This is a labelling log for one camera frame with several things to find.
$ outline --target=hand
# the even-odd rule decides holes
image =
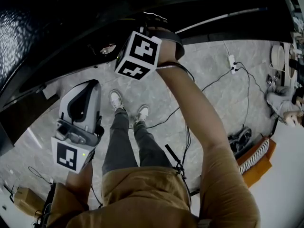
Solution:
[[[165,30],[162,27],[148,27],[148,30]],[[176,43],[170,40],[162,40],[160,54],[158,57],[158,65],[165,62],[177,62],[175,58]]]

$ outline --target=seated person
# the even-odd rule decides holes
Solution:
[[[279,116],[281,122],[293,127],[297,125],[303,126],[301,104],[304,103],[304,100],[295,94],[293,88],[278,86],[274,92],[267,94],[266,100]]]

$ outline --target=shirt sleeve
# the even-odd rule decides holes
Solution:
[[[87,204],[79,202],[65,185],[57,183],[47,228],[65,228],[70,219],[87,210]]]
[[[226,144],[204,151],[200,198],[199,218],[211,219],[208,227],[260,227],[256,202]]]

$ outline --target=brown shirt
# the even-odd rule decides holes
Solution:
[[[185,184],[175,170],[137,167],[111,171],[103,177],[105,206],[96,210],[88,211],[86,204],[59,183],[48,227],[259,227],[255,201],[226,146],[215,146],[204,153],[200,194],[198,218],[190,213]]]

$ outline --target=shoe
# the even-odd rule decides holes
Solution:
[[[147,105],[142,105],[137,113],[134,126],[139,122],[145,122],[147,119],[147,116],[149,114],[149,107]]]
[[[122,96],[115,89],[110,92],[110,102],[115,110],[117,110],[118,108],[124,109]]]

